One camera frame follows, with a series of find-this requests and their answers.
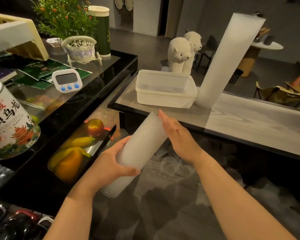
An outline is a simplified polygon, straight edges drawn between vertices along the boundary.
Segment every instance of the beige curtain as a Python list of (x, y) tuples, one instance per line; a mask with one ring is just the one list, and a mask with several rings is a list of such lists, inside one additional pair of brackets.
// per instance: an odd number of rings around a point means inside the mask
[(176, 37), (183, 0), (169, 0), (166, 33), (164, 37), (174, 39)]

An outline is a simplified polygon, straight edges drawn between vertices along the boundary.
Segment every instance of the tin can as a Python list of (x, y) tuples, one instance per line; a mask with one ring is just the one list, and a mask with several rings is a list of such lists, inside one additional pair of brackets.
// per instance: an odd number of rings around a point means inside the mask
[(0, 81), (0, 160), (25, 152), (40, 133), (40, 127)]

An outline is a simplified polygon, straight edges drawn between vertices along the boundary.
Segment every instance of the hand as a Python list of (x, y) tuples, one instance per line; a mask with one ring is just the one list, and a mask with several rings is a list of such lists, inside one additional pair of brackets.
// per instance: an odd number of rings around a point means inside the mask
[(176, 119), (168, 117), (161, 109), (159, 110), (159, 117), (162, 119), (164, 131), (178, 156), (194, 166), (200, 163), (206, 152), (200, 148), (190, 132)]
[(112, 147), (102, 152), (92, 166), (77, 182), (85, 193), (92, 197), (103, 186), (108, 185), (122, 176), (137, 176), (140, 170), (132, 167), (124, 167), (116, 162), (116, 154), (128, 142), (131, 136), (115, 143)]

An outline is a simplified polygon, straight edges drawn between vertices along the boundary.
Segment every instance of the rectangular plastic tub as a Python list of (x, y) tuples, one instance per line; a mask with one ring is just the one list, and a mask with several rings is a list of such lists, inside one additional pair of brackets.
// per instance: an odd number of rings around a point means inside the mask
[(197, 88), (187, 74), (140, 70), (136, 94), (140, 104), (187, 109), (197, 98)]

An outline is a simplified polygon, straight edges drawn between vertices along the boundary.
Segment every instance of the red pagoda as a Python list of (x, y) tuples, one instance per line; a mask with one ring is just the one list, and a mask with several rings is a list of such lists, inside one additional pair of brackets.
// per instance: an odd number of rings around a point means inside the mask
[(34, 133), (32, 129), (28, 130), (26, 126), (22, 126), (21, 128), (15, 127), (15, 133), (12, 135), (11, 138), (16, 139), (17, 145), (23, 145), (31, 141), (33, 134)]

